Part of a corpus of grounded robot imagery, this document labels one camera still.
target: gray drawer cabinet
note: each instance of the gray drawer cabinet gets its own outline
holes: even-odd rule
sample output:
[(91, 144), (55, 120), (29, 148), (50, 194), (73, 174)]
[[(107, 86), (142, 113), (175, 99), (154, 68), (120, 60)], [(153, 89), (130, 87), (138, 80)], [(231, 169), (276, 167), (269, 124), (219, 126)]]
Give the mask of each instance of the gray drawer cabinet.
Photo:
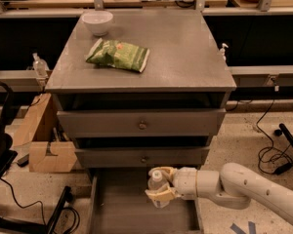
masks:
[(79, 162), (87, 169), (203, 164), (235, 89), (204, 18), (193, 10), (111, 12), (104, 40), (148, 47), (146, 69), (86, 63), (98, 38), (80, 20), (46, 87)]

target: green chip bag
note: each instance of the green chip bag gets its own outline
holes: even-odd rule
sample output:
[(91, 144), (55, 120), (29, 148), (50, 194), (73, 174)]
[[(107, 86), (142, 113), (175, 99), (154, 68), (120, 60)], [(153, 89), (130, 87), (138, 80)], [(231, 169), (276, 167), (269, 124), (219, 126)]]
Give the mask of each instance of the green chip bag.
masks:
[(96, 65), (142, 72), (147, 65), (148, 55), (148, 48), (100, 38), (91, 48), (86, 61)]

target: floor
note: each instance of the floor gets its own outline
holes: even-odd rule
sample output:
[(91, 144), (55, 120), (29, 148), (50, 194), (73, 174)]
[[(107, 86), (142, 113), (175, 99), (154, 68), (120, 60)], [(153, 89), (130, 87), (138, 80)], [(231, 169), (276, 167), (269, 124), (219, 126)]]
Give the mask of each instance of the floor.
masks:
[[(235, 162), (293, 190), (293, 168), (283, 175), (265, 175), (258, 169), (259, 151), (264, 147), (271, 146), (272, 143), (258, 129), (257, 122), (271, 105), (272, 100), (230, 101), (227, 105), (228, 113), (223, 125), (219, 134), (213, 138), (206, 163), (201, 169), (219, 171), (225, 163)], [(14, 123), (7, 127), (7, 132), (13, 136), (20, 123), (21, 118), (15, 119)], [(273, 134), (274, 130), (278, 129), (279, 123), (284, 123), (293, 135), (292, 99), (274, 101), (270, 111), (259, 123), (260, 128), (273, 139), (274, 146), (284, 150), (288, 146), (285, 137)], [(19, 152), (18, 157), (22, 157), (28, 151), (28, 145), (14, 149)], [(291, 147), (286, 153), (293, 159)], [(263, 166), (263, 169), (273, 171), (277, 165), (278, 162), (275, 162)], [(68, 174), (40, 174), (30, 173), (28, 166), (20, 168), (14, 163), (3, 178), (13, 185), (16, 198), (21, 205), (42, 201), (46, 220), (52, 214), (63, 188), (66, 185), (70, 186), (74, 195), (74, 200), (70, 205), (80, 215), (80, 224), (75, 233), (87, 233), (87, 221), (91, 206), (91, 183), (78, 164)], [(202, 218), (202, 232), (205, 234), (235, 233), (231, 229), (233, 224), (245, 233), (252, 233), (248, 228), (249, 222), (255, 224), (257, 234), (293, 234), (292, 225), (253, 200), (249, 208), (239, 211), (219, 207), (207, 199), (199, 199), (198, 205)], [(40, 205), (20, 209), (14, 202), (9, 186), (3, 181), (0, 181), (0, 215), (42, 223)], [(72, 223), (72, 212), (65, 211), (60, 217), (56, 233), (63, 233)], [(0, 233), (19, 232), (0, 230)]]

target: open drawer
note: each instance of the open drawer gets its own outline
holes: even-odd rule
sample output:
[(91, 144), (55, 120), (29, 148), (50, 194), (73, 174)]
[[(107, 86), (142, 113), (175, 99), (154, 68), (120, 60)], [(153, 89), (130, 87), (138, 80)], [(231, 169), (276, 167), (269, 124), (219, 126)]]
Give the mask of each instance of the open drawer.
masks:
[(195, 201), (158, 209), (145, 194), (147, 168), (101, 169), (93, 177), (87, 234), (200, 234)]
[(157, 137), (216, 135), (225, 109), (59, 111), (69, 137)]

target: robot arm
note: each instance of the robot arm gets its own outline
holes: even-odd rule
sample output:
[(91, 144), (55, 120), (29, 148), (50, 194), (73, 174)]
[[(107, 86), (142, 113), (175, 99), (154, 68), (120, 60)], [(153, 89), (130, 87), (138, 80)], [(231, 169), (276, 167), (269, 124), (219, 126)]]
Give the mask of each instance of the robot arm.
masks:
[(168, 181), (158, 190), (146, 190), (156, 207), (165, 206), (174, 198), (198, 197), (240, 210), (253, 199), (293, 225), (293, 191), (236, 163), (225, 164), (219, 173), (195, 168), (155, 168), (150, 174), (154, 170), (163, 172)]

